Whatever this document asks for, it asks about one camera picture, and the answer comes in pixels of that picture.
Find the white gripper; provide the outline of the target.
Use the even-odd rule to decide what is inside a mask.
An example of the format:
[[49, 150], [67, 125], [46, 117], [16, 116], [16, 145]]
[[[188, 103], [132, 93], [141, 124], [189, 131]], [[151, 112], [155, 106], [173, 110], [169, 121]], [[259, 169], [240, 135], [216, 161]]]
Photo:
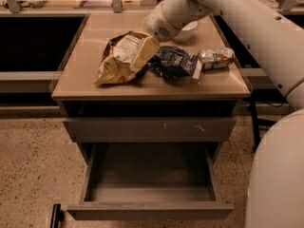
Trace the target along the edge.
[[130, 69], [138, 73], [145, 64], [158, 52], [160, 42], [172, 39], [175, 29], [167, 22], [162, 12], [162, 6], [157, 5], [144, 19], [146, 31], [153, 35], [144, 38], [139, 50], [130, 65]]

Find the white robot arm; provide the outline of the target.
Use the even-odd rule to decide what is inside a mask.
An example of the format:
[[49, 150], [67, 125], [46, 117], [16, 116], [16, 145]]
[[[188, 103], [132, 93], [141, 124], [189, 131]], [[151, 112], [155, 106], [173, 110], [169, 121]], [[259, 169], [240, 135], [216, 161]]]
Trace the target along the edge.
[[163, 0], [145, 29], [167, 42], [209, 12], [223, 18], [294, 108], [256, 150], [245, 228], [304, 228], [304, 30], [258, 0]]

